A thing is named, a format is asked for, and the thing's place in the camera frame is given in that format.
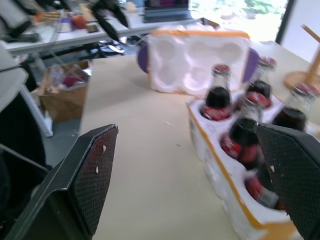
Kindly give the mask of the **white background desk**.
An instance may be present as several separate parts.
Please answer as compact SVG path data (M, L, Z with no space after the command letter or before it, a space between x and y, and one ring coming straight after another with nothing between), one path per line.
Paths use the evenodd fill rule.
M189 20L144 23L143 14L141 12L127 13L126 16L130 28L126 28L121 25L114 17L109 17L107 21L117 30L120 37L130 37L134 35L147 34L162 26L193 24L202 17L200 13L194 11L191 15L192 19ZM47 48L54 50L109 39L109 36L107 36L100 26L98 27L98 31L94 33L88 33L85 29L78 29L66 33L55 33L54 28L50 26L37 26L35 27L35 32L40 35L40 41L36 43L6 43L0 40L0 45L2 45L9 53L16 56L41 52Z

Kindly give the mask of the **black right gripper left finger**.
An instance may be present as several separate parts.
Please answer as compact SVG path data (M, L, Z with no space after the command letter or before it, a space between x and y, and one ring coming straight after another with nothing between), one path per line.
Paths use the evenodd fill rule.
M109 189L119 128L78 137L39 185L4 240L92 240Z

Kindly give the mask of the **purple disc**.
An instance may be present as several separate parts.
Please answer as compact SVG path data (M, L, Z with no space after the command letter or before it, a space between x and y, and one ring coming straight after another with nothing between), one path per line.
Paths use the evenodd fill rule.
M258 52L253 48L250 48L246 62L246 67L244 69L244 74L242 77L242 83L248 83L251 80L253 74L255 73L259 60L260 55L258 54Z
M148 56L148 45L144 44L139 48L136 58L139 68L146 74L148 73Z

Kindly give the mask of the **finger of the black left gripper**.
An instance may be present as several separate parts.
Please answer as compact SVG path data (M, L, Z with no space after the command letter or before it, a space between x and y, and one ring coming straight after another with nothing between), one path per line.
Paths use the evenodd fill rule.
M126 28L129 28L129 23L127 20L126 15L122 12L121 7L119 6L118 2L110 2L109 3L109 10L112 14L117 18L117 20Z
M101 14L101 11L108 10L113 14L116 14L119 10L118 6L114 6L112 8L106 8L106 7L100 7L100 6L91 6L91 13L96 18L99 25L102 27L102 29L106 32L106 34L114 41L119 41L119 36L116 31L116 29L108 23L103 15Z

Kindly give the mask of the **white foam crate orange tape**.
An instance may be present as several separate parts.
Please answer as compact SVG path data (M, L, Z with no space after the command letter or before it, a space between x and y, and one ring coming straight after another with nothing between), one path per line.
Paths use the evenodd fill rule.
M224 212L240 240L304 240L286 210L276 210L259 204L248 193L245 181L255 174L228 156L220 140L237 116L225 121L211 121L201 115L203 100L187 104L190 134L199 158L215 193L221 198ZM263 124L271 124L283 103L275 96L272 105L263 113ZM316 137L316 129L308 125L305 133Z

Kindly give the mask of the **brown cardboard box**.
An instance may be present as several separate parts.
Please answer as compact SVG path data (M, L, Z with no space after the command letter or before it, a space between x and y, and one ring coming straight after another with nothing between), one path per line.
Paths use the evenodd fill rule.
M39 87L39 99L55 123L82 116L92 65L83 60L55 64L44 72Z

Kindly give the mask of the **white foam lid orange tape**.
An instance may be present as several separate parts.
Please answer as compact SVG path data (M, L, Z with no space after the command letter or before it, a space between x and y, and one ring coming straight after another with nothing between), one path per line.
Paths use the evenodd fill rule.
M229 89L242 87L251 49L243 31L209 25L160 28L147 39L150 87L158 92L202 97L213 83L212 67L230 67Z

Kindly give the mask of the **red round object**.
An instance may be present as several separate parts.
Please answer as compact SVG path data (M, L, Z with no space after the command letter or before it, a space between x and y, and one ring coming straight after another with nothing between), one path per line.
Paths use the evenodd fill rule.
M72 24L76 29L85 29L86 28L86 18L83 14L75 14L72 16Z

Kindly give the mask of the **grey laptop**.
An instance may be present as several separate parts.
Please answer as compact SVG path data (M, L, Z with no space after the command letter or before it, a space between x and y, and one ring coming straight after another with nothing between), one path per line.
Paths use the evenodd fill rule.
M190 0L144 0L144 23L175 22L192 19Z

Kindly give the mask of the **small purple box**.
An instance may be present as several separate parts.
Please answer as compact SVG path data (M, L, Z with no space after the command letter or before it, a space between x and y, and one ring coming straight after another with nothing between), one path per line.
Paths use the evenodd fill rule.
M74 30L72 19L70 17L58 19L55 26L58 33L70 33Z

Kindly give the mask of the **glass cola bottle red cap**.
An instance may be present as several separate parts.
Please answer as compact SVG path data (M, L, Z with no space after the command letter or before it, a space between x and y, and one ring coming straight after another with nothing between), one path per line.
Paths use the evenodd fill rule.
M247 170L257 168L260 163L260 145L254 127L262 120L268 103L269 100L261 93L246 93L239 103L237 119L220 139L222 150Z
M271 80L276 65L277 62L273 58L269 56L260 57L246 92L257 92L269 99L272 89Z
M275 193L269 172L265 163L257 168L257 172L245 180L248 193L259 204L274 210L284 210L285 206Z
M304 132L310 108L318 96L319 91L311 84L298 83L271 124Z
M211 121L223 121L231 116L230 73L231 69L226 64L216 64L212 67L212 85L200 111L204 118Z

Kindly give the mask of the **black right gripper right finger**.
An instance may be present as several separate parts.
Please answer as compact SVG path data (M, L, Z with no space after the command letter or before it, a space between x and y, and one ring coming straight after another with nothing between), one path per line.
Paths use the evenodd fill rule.
M304 240L320 240L320 142L292 128L256 123L275 193Z

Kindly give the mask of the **wooden peg stand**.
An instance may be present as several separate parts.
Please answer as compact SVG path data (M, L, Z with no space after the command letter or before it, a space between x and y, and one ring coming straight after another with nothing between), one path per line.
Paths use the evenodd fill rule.
M307 84L312 86L320 93L320 49L315 55L307 72L292 71L284 76L283 84L288 89L293 89L298 84Z

